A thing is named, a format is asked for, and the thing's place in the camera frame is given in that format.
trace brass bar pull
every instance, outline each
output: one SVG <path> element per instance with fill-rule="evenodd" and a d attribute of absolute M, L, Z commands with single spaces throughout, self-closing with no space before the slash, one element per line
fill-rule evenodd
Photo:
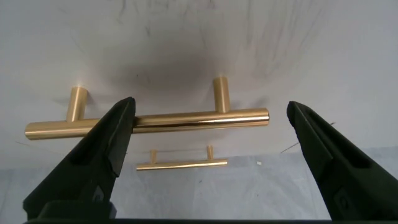
<path fill-rule="evenodd" d="M 179 169 L 192 167 L 226 166 L 227 159 L 213 159 L 213 146 L 207 146 L 207 160 L 183 162 L 156 162 L 156 150 L 150 151 L 150 163 L 138 164 L 137 170 Z"/>
<path fill-rule="evenodd" d="M 136 116 L 134 134 L 170 131 L 191 131 L 214 128 L 267 126 L 266 108 L 231 110 L 226 77 L 213 80 L 216 111 Z M 29 123 L 25 136 L 30 140 L 75 138 L 85 136 L 99 119 L 83 119 L 87 90 L 74 87 L 71 92 L 66 121 Z"/>

